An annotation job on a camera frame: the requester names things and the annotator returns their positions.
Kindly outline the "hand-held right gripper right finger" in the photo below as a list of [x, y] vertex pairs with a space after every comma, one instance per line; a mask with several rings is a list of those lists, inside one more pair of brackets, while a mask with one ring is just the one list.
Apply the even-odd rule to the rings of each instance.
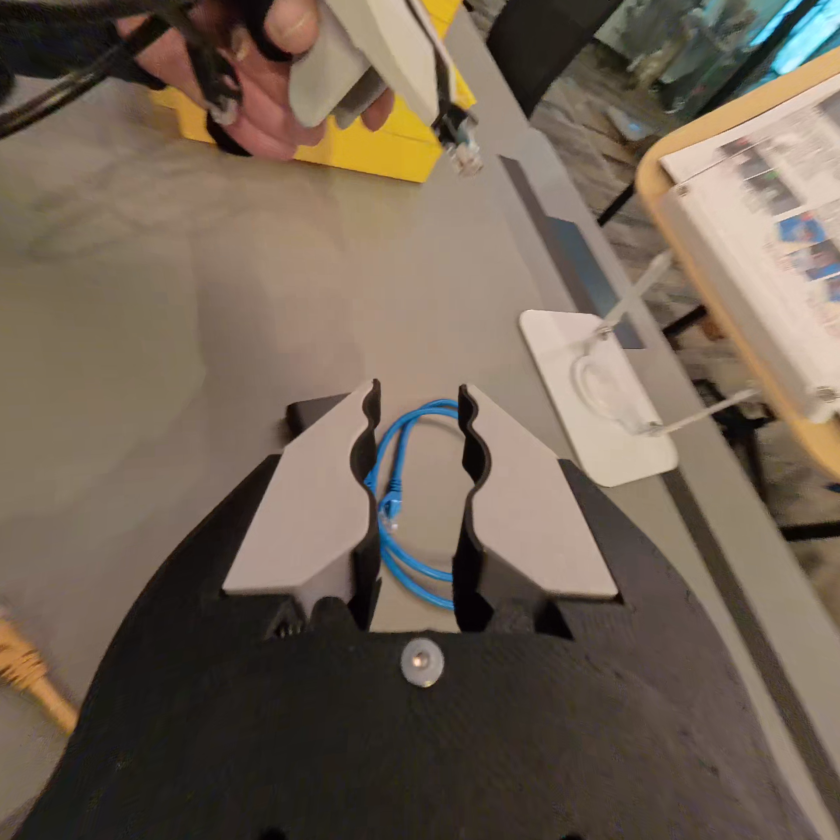
[[619, 598], [560, 458], [474, 385], [459, 387], [457, 414], [474, 484], [453, 558], [458, 629], [484, 632], [514, 602], [552, 632], [557, 601]]

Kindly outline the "person's left hand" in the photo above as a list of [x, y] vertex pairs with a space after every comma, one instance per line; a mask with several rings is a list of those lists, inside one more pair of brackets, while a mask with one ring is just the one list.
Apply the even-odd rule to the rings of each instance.
[[[306, 128], [291, 110], [288, 63], [271, 61], [260, 53], [236, 2], [197, 2], [191, 16], [196, 28], [230, 62], [243, 92], [237, 119], [224, 127], [232, 141], [257, 158], [289, 161], [300, 147], [314, 146], [322, 140], [325, 123]], [[317, 3], [272, 2], [263, 33], [269, 43], [285, 53], [293, 56], [305, 53], [319, 35]], [[113, 77], [147, 88], [175, 88], [195, 104], [203, 104], [186, 41], [173, 29], [133, 58], [132, 65], [116, 69]]]

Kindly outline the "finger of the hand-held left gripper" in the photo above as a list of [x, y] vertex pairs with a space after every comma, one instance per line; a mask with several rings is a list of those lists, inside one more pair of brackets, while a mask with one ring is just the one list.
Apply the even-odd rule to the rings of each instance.
[[432, 129], [435, 132], [458, 132], [463, 122], [463, 109], [454, 101], [450, 78], [451, 59], [425, 6], [421, 2], [411, 1], [410, 10], [433, 51], [437, 117], [432, 122]]
[[402, 98], [409, 109], [432, 126], [438, 118], [434, 40], [423, 17], [410, 2], [321, 2], [320, 118], [344, 111], [361, 113], [355, 94], [342, 105], [365, 73]]

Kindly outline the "instruction sheet on stand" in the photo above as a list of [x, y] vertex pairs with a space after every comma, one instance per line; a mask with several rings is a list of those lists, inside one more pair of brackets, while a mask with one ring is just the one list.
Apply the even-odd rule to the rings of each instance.
[[796, 409], [792, 399], [784, 394], [779, 376], [770, 371], [768, 362], [761, 357], [758, 345], [746, 337], [725, 308], [721, 294], [712, 287], [711, 274], [702, 269], [697, 259], [690, 255], [685, 239], [677, 232], [675, 223], [666, 213], [665, 196], [673, 186], [674, 180], [666, 174], [661, 161], [668, 154], [710, 140], [720, 133], [736, 129], [741, 124], [758, 118], [787, 100], [837, 77], [838, 72], [839, 48], [835, 48], [792, 73], [715, 108], [709, 114], [658, 141], [645, 154], [634, 178], [636, 195], [699, 293], [709, 317], [732, 341], [738, 356], [758, 383], [764, 400], [788, 425], [798, 445], [810, 456], [812, 462], [833, 480], [838, 480], [839, 477], [838, 420], [834, 419], [824, 424], [813, 423]]

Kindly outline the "black network switch box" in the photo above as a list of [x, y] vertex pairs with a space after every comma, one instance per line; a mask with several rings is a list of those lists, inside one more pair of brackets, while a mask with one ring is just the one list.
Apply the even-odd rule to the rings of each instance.
[[340, 393], [289, 404], [283, 418], [287, 441], [290, 442], [303, 434], [348, 395], [348, 393]]

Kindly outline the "white document stand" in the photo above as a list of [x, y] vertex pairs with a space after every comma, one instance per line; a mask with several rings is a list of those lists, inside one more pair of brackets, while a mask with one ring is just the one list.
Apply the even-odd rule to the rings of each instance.
[[[689, 248], [677, 225], [676, 212], [669, 207], [674, 189], [665, 196], [665, 210]], [[679, 462], [675, 442], [678, 431], [709, 417], [716, 409], [763, 395], [753, 379], [753, 386], [712, 408], [674, 422], [660, 416], [614, 328], [631, 300], [660, 278], [674, 257], [670, 249], [654, 258], [607, 318], [547, 310], [527, 310], [520, 316], [521, 332], [574, 454], [584, 473], [602, 487], [619, 487], [675, 469]], [[704, 269], [702, 260], [697, 261]], [[810, 422], [838, 420], [838, 392], [819, 392], [810, 398], [795, 394], [792, 380], [780, 373], [781, 363], [770, 363], [763, 346], [758, 348], [770, 371], [779, 376], [784, 394]]]

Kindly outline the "black office chair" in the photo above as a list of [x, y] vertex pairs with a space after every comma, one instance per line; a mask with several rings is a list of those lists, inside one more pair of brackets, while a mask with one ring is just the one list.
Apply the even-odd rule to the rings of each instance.
[[505, 3], [489, 29], [486, 47], [527, 119], [620, 5], [620, 1]]

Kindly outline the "printed instruction sheet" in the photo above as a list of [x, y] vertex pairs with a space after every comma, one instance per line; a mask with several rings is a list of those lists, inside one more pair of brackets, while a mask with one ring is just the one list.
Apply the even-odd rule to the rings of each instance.
[[795, 394], [838, 392], [838, 76], [661, 165], [690, 253], [743, 333]]

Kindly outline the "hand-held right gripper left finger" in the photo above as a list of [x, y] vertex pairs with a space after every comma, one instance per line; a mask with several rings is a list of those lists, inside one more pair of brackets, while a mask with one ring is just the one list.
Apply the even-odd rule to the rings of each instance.
[[365, 481], [381, 397], [378, 380], [363, 382], [284, 447], [227, 573], [227, 595], [288, 596], [305, 620], [332, 597], [370, 627], [381, 550]]

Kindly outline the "yellow bin with black divider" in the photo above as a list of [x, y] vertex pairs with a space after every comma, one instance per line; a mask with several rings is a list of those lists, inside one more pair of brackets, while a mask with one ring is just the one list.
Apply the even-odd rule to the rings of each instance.
[[[149, 99], [166, 112], [185, 140], [214, 145], [207, 131], [206, 114], [182, 92], [168, 87], [151, 91]], [[424, 183], [443, 149], [433, 131], [397, 98], [384, 127], [376, 132], [355, 120], [347, 129], [339, 129], [329, 118], [322, 141], [312, 147], [298, 148], [295, 160], [335, 169], [380, 175], [398, 181]]]

